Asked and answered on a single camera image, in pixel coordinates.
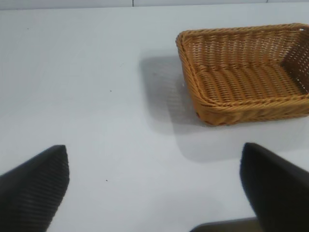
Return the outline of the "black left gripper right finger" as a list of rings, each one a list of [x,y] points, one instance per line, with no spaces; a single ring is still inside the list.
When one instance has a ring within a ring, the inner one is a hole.
[[[239,174],[263,231],[309,230],[307,171],[256,143],[246,143]]]

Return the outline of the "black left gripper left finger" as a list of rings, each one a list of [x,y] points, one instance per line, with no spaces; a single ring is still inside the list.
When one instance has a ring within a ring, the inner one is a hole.
[[[0,176],[0,230],[45,232],[70,182],[65,145],[54,145]]]

